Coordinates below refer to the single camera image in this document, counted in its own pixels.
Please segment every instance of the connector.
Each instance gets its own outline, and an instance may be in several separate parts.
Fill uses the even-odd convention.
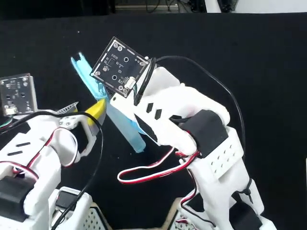
[[[128,89],[128,90],[131,90],[135,83],[136,83],[135,78],[134,77],[130,77],[124,87],[126,89]]]

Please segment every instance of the wire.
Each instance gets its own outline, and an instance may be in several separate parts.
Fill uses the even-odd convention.
[[[145,0],[146,12],[147,12],[147,13],[153,13],[153,12],[158,8],[158,6],[160,5],[160,1],[161,1],[161,0],[158,0],[157,5],[150,11],[150,10],[148,10],[148,2],[147,2],[147,0]]]
[[[42,146],[42,148],[41,148],[41,149],[37,152],[37,154],[29,161],[29,163],[28,163],[27,166],[26,166],[27,168],[31,168],[31,167],[32,167],[34,161],[39,157],[41,150],[43,150],[44,147],[46,147],[46,146],[48,146],[48,145],[50,144],[50,142],[52,141],[52,139],[53,139],[53,137],[54,137],[54,134],[55,134],[57,131],[59,131],[59,130],[69,132],[70,135],[71,135],[71,137],[73,138],[75,144],[76,144],[76,147],[75,147],[76,150],[74,151],[75,154],[74,154],[72,160],[71,160],[68,164],[63,165],[63,166],[64,166],[64,167],[69,167],[69,166],[71,166],[71,165],[75,162],[75,160],[76,160],[76,158],[77,158],[77,156],[78,156],[78,141],[77,141],[77,138],[76,138],[75,135],[73,135],[73,133],[70,132],[68,129],[63,128],[63,127],[59,127],[59,128],[56,128],[55,130],[53,130],[52,134],[51,134],[50,137],[47,139],[47,141],[46,141],[45,144]],[[18,174],[19,174],[19,173],[23,173],[23,171],[20,171],[20,170],[18,170],[18,168],[17,168],[17,170],[13,169],[13,173],[16,173],[16,174],[18,173]]]
[[[6,163],[6,164],[9,164],[13,167],[16,167],[16,168],[19,168],[19,169],[22,169],[23,171],[25,171],[26,173],[29,173],[31,174],[35,180],[37,181],[39,176],[37,175],[36,172],[34,172],[32,169],[29,169],[28,167],[22,165],[22,164],[19,164],[19,163],[16,163],[16,162],[13,162],[13,161],[0,161],[0,163]]]
[[[178,118],[178,119],[175,119],[175,118],[169,118],[172,122],[175,122],[175,123],[185,123],[187,122],[191,117],[185,117],[185,118]]]
[[[137,92],[135,98],[134,98],[134,105],[137,106],[140,103],[141,98],[143,97],[144,91],[149,83],[150,78],[152,77],[153,74],[153,70],[156,64],[156,58],[153,57],[150,64],[149,64],[149,69],[146,73],[146,76],[144,78],[144,81],[142,82],[142,85],[139,89],[139,91]]]
[[[177,0],[178,13],[180,13],[179,0]]]
[[[123,170],[117,175],[117,179],[122,184],[137,184],[137,183],[142,183],[142,182],[145,182],[145,181],[153,180],[153,179],[156,179],[156,178],[160,178],[160,177],[163,177],[163,176],[167,176],[167,175],[170,175],[172,173],[176,173],[180,170],[187,168],[198,157],[198,155],[200,153],[199,151],[197,151],[194,154],[192,154],[191,157],[184,164],[178,165],[176,167],[173,167],[173,168],[161,171],[161,172],[151,174],[149,176],[144,176],[144,177],[132,179],[132,180],[121,179],[121,176],[123,176],[123,175],[125,175],[129,172],[133,172],[133,171],[136,171],[138,169],[151,169],[151,168],[154,168],[154,167],[160,165],[173,151],[174,151],[174,148],[172,148],[161,160],[157,161],[154,164],[151,164],[151,165],[148,165],[148,166],[138,166],[138,167],[135,167],[135,168]]]
[[[0,129],[8,126],[13,121],[13,117],[10,117],[6,122],[0,125]]]
[[[211,220],[204,219],[204,218],[202,218],[201,216],[199,216],[198,214],[196,214],[196,213],[190,211],[188,208],[185,207],[185,203],[188,202],[188,201],[190,201],[191,199],[193,199],[193,198],[196,196],[196,193],[197,193],[197,184],[196,184],[195,177],[194,177],[194,175],[193,175],[193,173],[192,173],[192,171],[191,171],[190,169],[188,169],[188,172],[189,172],[189,174],[191,175],[191,178],[192,178],[193,183],[194,183],[194,192],[193,192],[191,195],[188,195],[188,196],[182,198],[181,201],[180,201],[180,206],[181,206],[182,209],[184,209],[184,210],[186,210],[188,213],[190,213],[190,214],[192,214],[192,215],[198,217],[198,218],[201,219],[202,221],[212,224],[213,227],[215,228],[215,227],[216,227],[216,224],[214,224]]]
[[[175,221],[175,223],[192,225],[192,227],[193,227],[194,230],[198,230],[198,229],[196,228],[196,226],[195,226],[191,221],[189,221],[188,219],[178,219],[178,220]]]
[[[178,0],[178,5],[179,3],[181,3],[182,7],[184,8],[184,10],[188,13],[188,9],[186,8],[186,6],[184,5],[184,2],[182,2],[181,0]]]
[[[194,66],[198,67],[203,73],[207,74],[208,77],[210,77],[212,80],[214,80],[216,83],[218,83],[220,86],[222,86],[222,88],[230,95],[231,99],[233,100],[238,115],[239,115],[239,119],[240,119],[240,123],[241,123],[241,141],[242,141],[242,147],[243,147],[243,151],[245,152],[245,145],[246,145],[246,140],[245,140],[245,126],[244,126],[244,120],[243,120],[243,115],[241,112],[241,109],[239,107],[239,104],[235,98],[235,96],[233,95],[233,93],[230,91],[230,89],[228,89],[220,80],[218,80],[215,76],[213,76],[208,70],[206,70],[204,67],[202,67],[200,64],[198,64],[196,61],[188,58],[188,57],[183,57],[183,56],[164,56],[164,57],[160,57],[156,60],[156,63],[166,60],[166,59],[175,59],[175,60],[185,60],[191,64],[193,64]]]
[[[166,4],[166,6],[167,6],[167,11],[171,12],[170,6],[173,4],[174,1],[175,1],[175,0],[172,0],[172,1],[169,3],[169,5],[168,5],[168,4],[167,4],[167,0],[165,0],[165,4]]]
[[[75,113],[67,113],[67,114],[54,114],[51,112],[47,112],[47,111],[39,111],[39,112],[35,112],[32,114],[29,114],[28,116],[8,125],[6,128],[4,128],[3,130],[0,130],[0,135],[11,131],[12,129],[18,127],[19,125],[25,123],[26,121],[40,116],[40,115],[49,115],[49,116],[54,116],[54,117],[66,117],[66,116],[76,116],[76,115],[84,115],[88,118],[90,118],[98,127],[99,132],[101,133],[101,149],[100,149],[100,155],[99,155],[99,159],[97,162],[97,166],[94,169],[93,174],[91,175],[90,179],[88,180],[88,182],[86,183],[86,185],[84,186],[84,188],[80,191],[80,193],[76,196],[76,198],[71,202],[71,204],[67,207],[67,209],[65,209],[65,211],[60,215],[60,217],[57,219],[57,221],[55,222],[54,226],[52,226],[51,230],[55,230],[58,225],[61,223],[61,221],[63,220],[63,218],[65,218],[65,216],[67,215],[67,213],[72,209],[72,207],[74,207],[76,205],[76,203],[79,201],[79,199],[83,196],[83,194],[85,193],[85,191],[92,185],[95,176],[97,175],[100,163],[102,161],[102,149],[103,149],[103,133],[102,133],[102,129],[101,129],[101,125],[100,123],[97,121],[97,119],[95,119],[92,115],[86,113],[86,112],[75,112]]]

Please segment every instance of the sensor board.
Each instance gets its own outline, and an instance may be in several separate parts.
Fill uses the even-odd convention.
[[[113,37],[92,69],[91,76],[102,82],[106,89],[128,97],[132,90],[126,85],[128,80],[133,77],[137,82],[148,64],[144,57]]]
[[[4,116],[37,111],[34,81],[29,73],[0,78],[0,98]]]

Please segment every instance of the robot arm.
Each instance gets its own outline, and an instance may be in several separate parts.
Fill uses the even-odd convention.
[[[105,110],[106,104],[102,100],[86,112],[103,123]],[[30,130],[26,134],[18,133],[0,151],[1,229],[11,226],[25,230],[49,229],[51,221],[48,220],[53,219],[57,200],[57,196],[52,194],[59,193],[55,189],[60,183],[61,166],[68,167],[87,156],[96,141],[97,127],[84,115],[65,117],[64,114],[62,118],[40,115],[27,123]],[[78,147],[77,127],[87,137],[84,149]],[[22,171],[13,173],[13,167]],[[84,194],[78,201],[77,214],[80,214],[80,208],[88,210],[91,199],[86,196]]]
[[[111,72],[117,73],[117,66],[110,66],[110,61],[105,59],[118,58],[120,54],[117,49],[121,45],[122,42],[114,38],[92,72],[93,77],[113,90],[118,83],[109,80],[109,75]],[[123,49],[130,48],[123,44],[120,50]],[[120,58],[118,63],[118,73],[124,72],[125,63],[121,64]],[[129,69],[133,65],[136,69],[139,68],[132,63]],[[118,86],[110,101],[112,106],[135,122],[157,145],[170,145],[186,157],[188,164],[182,162],[182,165],[188,166],[196,180],[205,209],[202,216],[208,221],[204,222],[191,215],[193,212],[183,212],[202,230],[275,230],[273,223],[261,216],[263,203],[255,182],[250,179],[243,163],[244,152],[236,130],[227,126],[230,121],[227,109],[196,89],[180,84],[163,67],[155,68],[142,99],[135,103],[137,89],[146,82],[147,73],[152,71],[150,68],[149,65],[141,76],[133,78],[136,86]],[[133,184],[156,178],[158,175],[153,174],[124,181],[120,179],[120,175],[138,168],[152,168],[163,160],[164,158],[150,166],[122,171],[118,179],[122,183]],[[172,172],[163,171],[160,176],[170,173]]]

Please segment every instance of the yellow object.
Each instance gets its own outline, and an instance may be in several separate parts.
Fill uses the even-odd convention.
[[[101,115],[106,112],[106,100],[101,99],[96,104],[88,108],[85,112],[92,115],[94,118],[96,118],[99,121]],[[94,121],[90,118],[87,119],[87,122],[89,126],[94,125]]]

